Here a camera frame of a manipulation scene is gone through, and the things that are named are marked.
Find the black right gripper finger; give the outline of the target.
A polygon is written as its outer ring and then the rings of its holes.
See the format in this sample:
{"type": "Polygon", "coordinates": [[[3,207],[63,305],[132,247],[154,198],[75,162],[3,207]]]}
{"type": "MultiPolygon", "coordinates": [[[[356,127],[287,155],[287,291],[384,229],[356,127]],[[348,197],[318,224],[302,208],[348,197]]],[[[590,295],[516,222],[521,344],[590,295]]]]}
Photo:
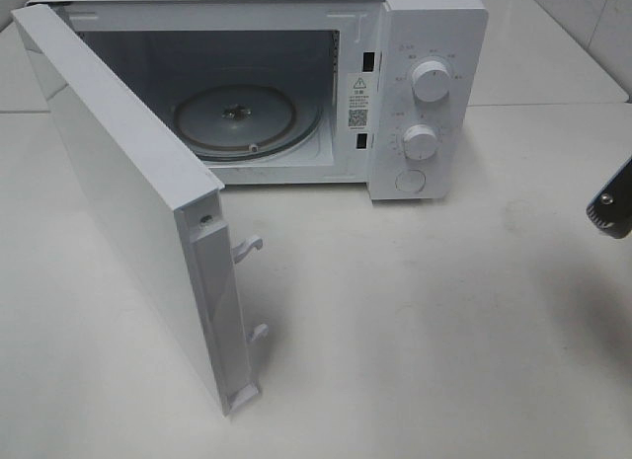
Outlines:
{"type": "Polygon", "coordinates": [[[587,206],[587,217],[603,234],[623,239],[631,233],[631,159],[621,166],[587,206]]]}

